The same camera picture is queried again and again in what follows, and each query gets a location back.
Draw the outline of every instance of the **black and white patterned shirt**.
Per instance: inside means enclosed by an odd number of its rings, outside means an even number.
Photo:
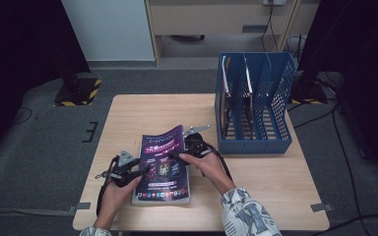
[[[232,189],[220,198],[222,224],[227,236],[282,236],[272,217],[243,188]],[[89,227],[80,236],[111,236],[110,232]]]

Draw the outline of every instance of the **book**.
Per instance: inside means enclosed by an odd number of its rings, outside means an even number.
[[[184,151],[183,126],[157,135],[143,135],[139,168],[149,173],[134,190],[135,205],[187,204],[190,201],[189,165],[171,159],[171,151]]]

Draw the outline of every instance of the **person's left hand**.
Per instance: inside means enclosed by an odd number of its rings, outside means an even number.
[[[94,227],[106,230],[110,229],[116,213],[121,209],[127,196],[134,191],[142,178],[142,176],[137,177],[122,188],[116,186],[113,181],[106,186],[100,205],[99,216],[94,222]]]

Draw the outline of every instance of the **gray carpet floor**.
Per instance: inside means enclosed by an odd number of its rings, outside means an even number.
[[[30,90],[14,125],[0,142],[0,208],[66,211],[81,197],[112,98],[124,93],[214,93],[217,70],[94,70],[102,79],[92,105],[57,107],[55,80]],[[293,125],[330,111],[337,102],[289,111]],[[378,164],[360,157],[345,117],[336,121],[346,148],[362,214],[378,213]],[[94,138],[87,130],[97,122]],[[295,129],[332,226],[357,217],[355,199],[332,116]],[[0,235],[79,235],[73,216],[0,214]],[[378,217],[364,220],[378,235]],[[315,232],[284,231],[283,235]],[[167,235],[145,233],[131,235]],[[324,235],[365,235],[360,221]]]

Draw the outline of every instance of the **power outlet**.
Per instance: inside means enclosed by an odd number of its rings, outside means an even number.
[[[287,0],[263,0],[263,5],[265,6],[282,6],[286,5]]]

